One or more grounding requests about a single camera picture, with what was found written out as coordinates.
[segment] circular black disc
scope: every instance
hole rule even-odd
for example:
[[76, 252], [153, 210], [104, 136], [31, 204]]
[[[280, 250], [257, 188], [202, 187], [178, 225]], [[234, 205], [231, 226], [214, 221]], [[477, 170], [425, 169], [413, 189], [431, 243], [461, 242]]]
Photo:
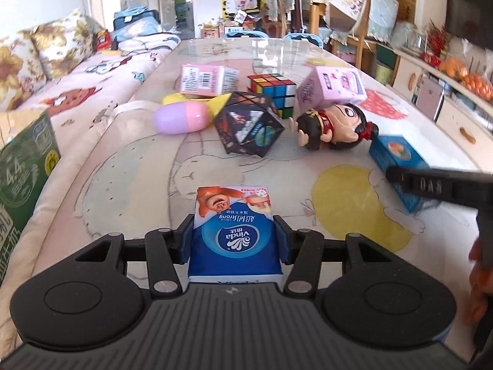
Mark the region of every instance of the circular black disc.
[[415, 348], [443, 339], [456, 311], [444, 285], [398, 263], [353, 268], [328, 287], [322, 307], [344, 334], [382, 349]]
[[144, 309], [142, 292], [132, 280], [95, 263], [53, 266], [22, 285], [11, 302], [24, 342], [68, 351], [116, 339]]

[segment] green milk carton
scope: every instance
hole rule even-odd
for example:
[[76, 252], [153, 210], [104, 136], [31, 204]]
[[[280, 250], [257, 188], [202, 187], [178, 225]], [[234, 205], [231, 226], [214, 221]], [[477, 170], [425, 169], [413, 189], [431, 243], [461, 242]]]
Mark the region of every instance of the green milk carton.
[[60, 159], [48, 113], [0, 113], [0, 284], [8, 259]]

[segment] ribbed black surface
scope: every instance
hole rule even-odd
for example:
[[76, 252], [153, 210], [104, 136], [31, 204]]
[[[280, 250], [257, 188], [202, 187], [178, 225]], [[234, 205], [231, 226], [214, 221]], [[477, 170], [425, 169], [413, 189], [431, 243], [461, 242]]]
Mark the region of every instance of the ribbed black surface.
[[103, 348], [47, 352], [23, 345], [6, 370], [459, 370], [441, 345], [375, 351], [345, 340], [306, 300], [273, 284], [190, 284], [185, 295], [155, 301], [128, 335]]

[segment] sofa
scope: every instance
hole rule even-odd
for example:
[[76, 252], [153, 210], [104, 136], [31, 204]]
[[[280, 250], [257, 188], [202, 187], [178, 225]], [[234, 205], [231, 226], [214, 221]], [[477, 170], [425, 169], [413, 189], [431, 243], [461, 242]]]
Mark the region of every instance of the sofa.
[[93, 52], [100, 30], [76, 10], [0, 39], [0, 111], [48, 110], [63, 156], [82, 133], [127, 103], [180, 39], [170, 33]]

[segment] rubik's cube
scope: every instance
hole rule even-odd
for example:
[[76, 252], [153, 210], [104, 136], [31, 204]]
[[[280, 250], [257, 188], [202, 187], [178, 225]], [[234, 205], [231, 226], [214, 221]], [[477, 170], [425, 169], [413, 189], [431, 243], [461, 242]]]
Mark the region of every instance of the rubik's cube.
[[293, 116], [296, 84], [280, 73], [250, 75], [249, 89], [254, 93], [263, 93], [272, 98], [281, 118]]

